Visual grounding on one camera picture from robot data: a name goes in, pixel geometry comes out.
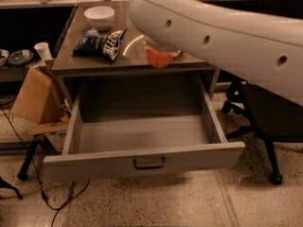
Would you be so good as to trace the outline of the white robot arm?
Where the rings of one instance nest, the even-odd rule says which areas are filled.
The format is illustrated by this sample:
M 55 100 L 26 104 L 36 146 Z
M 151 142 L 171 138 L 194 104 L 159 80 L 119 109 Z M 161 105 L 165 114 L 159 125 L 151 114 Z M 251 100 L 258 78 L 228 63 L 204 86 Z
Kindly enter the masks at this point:
M 303 105 L 302 20 L 202 0 L 132 0 L 129 18 L 153 42 Z

